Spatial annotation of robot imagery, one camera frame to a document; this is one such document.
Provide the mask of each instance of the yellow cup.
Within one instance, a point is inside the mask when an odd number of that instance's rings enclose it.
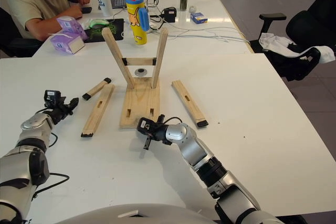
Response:
[[[147,10],[144,8],[145,3],[143,0],[126,0],[126,6],[135,43],[138,45],[146,44],[149,20]]]

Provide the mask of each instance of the white table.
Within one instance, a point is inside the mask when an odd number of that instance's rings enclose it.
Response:
[[[78,20],[81,23],[85,23],[88,19],[103,18],[102,12],[98,10],[97,0],[91,0],[92,12],[90,14],[84,14],[83,18]],[[208,23],[195,24],[190,20],[189,12],[180,12],[180,0],[159,0],[158,8],[163,10],[166,7],[175,6],[177,9],[176,22],[172,25],[185,29],[204,29],[213,27],[229,27],[221,28],[215,31],[216,34],[222,36],[242,37],[241,34],[235,30],[235,24],[230,18],[230,15],[224,9],[220,0],[188,0],[188,5],[194,5],[197,7],[198,12],[202,12],[208,17]],[[150,14],[159,14],[156,8],[149,8]],[[120,9],[114,9],[114,12],[119,12]],[[115,15],[115,18],[124,18],[128,22],[128,13],[125,10],[120,14]],[[170,35],[176,36],[183,32],[178,30],[169,24],[165,24],[165,27],[170,31]],[[213,34],[205,31],[191,31],[186,35],[201,35],[211,36]],[[124,25],[124,40],[118,41],[121,52],[125,57],[129,57],[136,54],[139,57],[154,57],[156,55],[157,43],[159,41],[159,35],[148,34],[148,42],[145,45],[136,45],[134,43],[133,33],[129,27],[129,23]],[[223,42],[217,39],[205,39],[205,38],[169,38],[170,46],[167,47],[167,53],[183,55],[186,51],[191,53],[200,53],[207,56],[209,53],[223,53],[223,54],[249,54],[251,53],[250,47],[245,42],[232,41]],[[87,43],[84,48],[77,52],[74,57],[92,57],[97,54],[97,48],[100,53],[108,53],[108,47],[105,42]],[[55,51],[51,42],[47,40],[42,47],[36,52],[34,58],[48,58],[48,57],[69,57],[68,54],[60,54]]]
[[[263,55],[225,54],[244,53],[247,48],[240,42],[223,44],[222,50],[217,44],[209,53],[203,47],[213,40],[200,39],[204,46],[192,51],[182,45],[198,40],[187,40],[167,42],[160,73],[161,113],[179,116],[196,128],[170,86],[181,79],[209,122],[197,130],[199,138],[263,210],[276,216],[336,210],[336,163],[268,60]],[[137,50],[139,55],[153,56],[149,45],[156,48],[156,41],[149,40]],[[126,39],[119,45],[131,56],[137,48]],[[33,58],[0,61],[0,156],[14,147],[20,124],[43,107],[44,90],[60,90],[69,102],[105,77],[113,78],[116,89],[94,137],[81,138],[80,133],[98,96],[80,99],[74,115],[54,129],[59,140],[47,151],[50,171],[71,179],[33,201],[33,223],[141,202],[202,210],[218,219],[215,201],[176,146],[153,142],[145,151],[144,136],[119,129],[126,82],[104,43],[87,45],[74,56],[60,56],[46,44]],[[50,178],[44,186],[55,181]]]

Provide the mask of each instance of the black charger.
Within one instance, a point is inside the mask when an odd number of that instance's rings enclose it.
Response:
[[[151,18],[154,17],[161,17],[163,18],[167,23],[175,23],[175,17],[176,17],[176,8],[175,7],[168,7],[163,10],[163,14],[161,15],[151,15]]]

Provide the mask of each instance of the wooden leg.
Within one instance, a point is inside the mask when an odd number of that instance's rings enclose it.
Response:
[[[113,84],[104,85],[103,89],[101,90],[99,99],[83,128],[81,137],[92,137],[93,134],[96,132],[100,120],[104,115],[107,104],[109,103],[113,90]]]
[[[156,52],[156,65],[154,67],[153,76],[152,76],[152,89],[156,88],[157,81],[159,79],[159,73],[161,69],[164,49],[166,47],[167,37],[168,37],[168,29],[162,28],[160,39],[159,39],[158,50]]]
[[[209,125],[207,120],[205,119],[203,113],[199,110],[198,106],[191,98],[187,89],[183,86],[183,83],[180,80],[172,82],[173,88],[179,94],[178,96],[182,100],[184,106],[187,108],[189,114],[191,115],[194,123],[197,127],[204,127]]]
[[[108,27],[105,27],[101,33],[104,37],[104,40],[106,41],[108,47],[110,48],[111,53],[113,54],[114,59],[116,60],[120,71],[122,72],[122,75],[124,76],[128,87],[130,89],[134,89],[134,78],[132,77],[130,71],[128,68],[124,65],[122,61],[122,54],[118,47],[118,44],[116,40],[114,39],[114,36],[111,32],[111,30]]]
[[[94,86],[92,89],[90,89],[88,92],[86,92],[82,97],[85,100],[89,100],[91,97],[93,97],[95,94],[97,94],[106,84],[109,84],[112,80],[110,78],[105,78],[101,82],[99,82],[96,86]]]

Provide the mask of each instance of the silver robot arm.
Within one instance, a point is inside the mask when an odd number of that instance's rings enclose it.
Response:
[[[51,131],[78,104],[75,98],[65,105],[59,91],[47,92],[48,110],[25,121],[14,149],[0,158],[0,224],[25,222],[36,188],[49,177],[45,152]]]
[[[283,223],[271,214],[261,211],[257,200],[239,180],[218,161],[209,148],[197,138],[196,132],[185,123],[163,124],[141,118],[138,131],[149,136],[148,140],[177,144],[183,158],[207,186],[217,200],[215,210],[224,223],[276,224]]]

